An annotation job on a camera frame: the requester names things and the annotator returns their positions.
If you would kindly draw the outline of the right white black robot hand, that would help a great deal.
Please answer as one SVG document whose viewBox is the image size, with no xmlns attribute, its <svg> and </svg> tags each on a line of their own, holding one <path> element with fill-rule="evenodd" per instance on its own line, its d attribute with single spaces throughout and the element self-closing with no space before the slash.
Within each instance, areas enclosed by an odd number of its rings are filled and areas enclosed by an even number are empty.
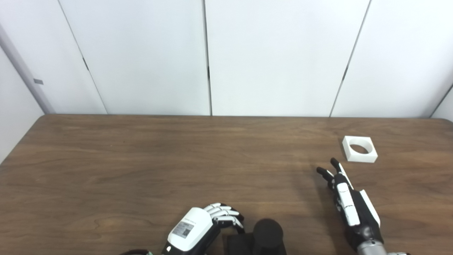
<svg viewBox="0 0 453 255">
<path fill-rule="evenodd" d="M 323 167 L 316 171 L 333 192 L 333 201 L 345 226 L 345 238 L 358 255 L 386 255 L 380 232 L 380 217 L 365 190 L 358 191 L 351 184 L 341 163 L 331 158 L 333 174 Z"/>
</svg>

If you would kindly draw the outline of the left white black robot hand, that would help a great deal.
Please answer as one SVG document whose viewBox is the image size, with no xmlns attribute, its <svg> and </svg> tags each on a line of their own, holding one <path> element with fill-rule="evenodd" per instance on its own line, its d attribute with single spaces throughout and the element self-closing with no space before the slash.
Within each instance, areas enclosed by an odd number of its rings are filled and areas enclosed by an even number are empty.
<svg viewBox="0 0 453 255">
<path fill-rule="evenodd" d="M 163 255 L 205 255 L 224 228 L 245 233 L 244 216 L 224 203 L 192 207 L 168 234 Z"/>
</svg>

